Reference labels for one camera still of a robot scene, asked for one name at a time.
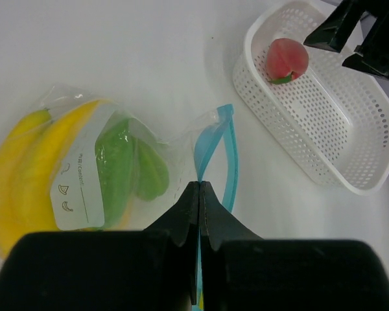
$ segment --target plastic bag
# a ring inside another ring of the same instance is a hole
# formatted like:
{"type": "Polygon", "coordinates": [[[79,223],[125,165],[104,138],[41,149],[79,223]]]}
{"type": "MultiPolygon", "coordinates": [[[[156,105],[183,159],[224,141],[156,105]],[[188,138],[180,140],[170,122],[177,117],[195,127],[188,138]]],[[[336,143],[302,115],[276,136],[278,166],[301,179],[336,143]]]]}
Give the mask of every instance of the plastic bag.
{"type": "Polygon", "coordinates": [[[31,232],[144,229],[189,181],[202,179],[222,136],[229,155],[224,204],[231,208],[232,115],[226,105],[159,139],[124,105],[54,86],[0,147],[0,259],[31,232]]]}

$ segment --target white label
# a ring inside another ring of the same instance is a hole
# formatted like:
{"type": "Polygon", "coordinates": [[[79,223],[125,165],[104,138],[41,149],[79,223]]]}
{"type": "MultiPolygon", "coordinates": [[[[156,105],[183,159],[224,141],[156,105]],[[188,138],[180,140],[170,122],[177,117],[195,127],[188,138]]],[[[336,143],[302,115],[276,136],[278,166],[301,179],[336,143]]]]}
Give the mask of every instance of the white label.
{"type": "Polygon", "coordinates": [[[61,230],[104,225],[95,142],[115,110],[114,104],[99,106],[62,160],[51,187],[53,213],[61,230]]]}

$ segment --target yellow banana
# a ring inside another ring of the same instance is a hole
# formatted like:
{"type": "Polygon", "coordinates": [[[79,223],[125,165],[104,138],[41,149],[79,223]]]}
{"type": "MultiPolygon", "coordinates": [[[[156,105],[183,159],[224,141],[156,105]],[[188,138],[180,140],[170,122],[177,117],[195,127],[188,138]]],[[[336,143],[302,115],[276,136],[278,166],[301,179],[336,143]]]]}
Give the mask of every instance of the yellow banana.
{"type": "Polygon", "coordinates": [[[10,201],[11,181],[21,158],[50,125],[51,116],[47,110],[39,110],[23,117],[8,134],[0,147],[0,257],[28,233],[13,215],[10,201]]]}
{"type": "Polygon", "coordinates": [[[12,200],[15,216],[31,231],[58,230],[50,197],[52,182],[78,132],[102,102],[88,102],[62,116],[24,155],[14,178],[12,200]]]}

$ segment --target white basket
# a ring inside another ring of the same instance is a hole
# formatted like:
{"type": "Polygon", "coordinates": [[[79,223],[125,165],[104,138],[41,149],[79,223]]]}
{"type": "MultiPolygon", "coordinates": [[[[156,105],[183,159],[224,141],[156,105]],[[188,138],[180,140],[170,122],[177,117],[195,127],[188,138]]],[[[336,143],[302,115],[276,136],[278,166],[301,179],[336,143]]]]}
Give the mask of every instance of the white basket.
{"type": "Polygon", "coordinates": [[[389,174],[389,99],[375,79],[341,66],[348,47],[340,54],[307,48],[306,74],[288,84],[270,84],[265,72],[276,38],[303,42],[325,19],[302,1],[265,12],[246,34],[233,83],[313,181],[366,195],[389,174]]]}

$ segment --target green pepper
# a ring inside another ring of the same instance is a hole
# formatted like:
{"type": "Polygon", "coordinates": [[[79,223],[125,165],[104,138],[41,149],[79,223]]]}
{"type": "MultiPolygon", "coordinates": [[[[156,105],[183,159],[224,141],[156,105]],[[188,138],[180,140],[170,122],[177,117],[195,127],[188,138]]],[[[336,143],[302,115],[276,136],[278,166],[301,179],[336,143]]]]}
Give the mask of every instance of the green pepper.
{"type": "Polygon", "coordinates": [[[139,178],[136,195],[143,201],[152,201],[169,188],[169,171],[164,160],[147,143],[136,139],[139,178]]]}
{"type": "Polygon", "coordinates": [[[99,229],[113,227],[124,214],[134,189],[134,145],[128,132],[128,119],[102,132],[95,143],[105,217],[105,224],[99,229]]]}

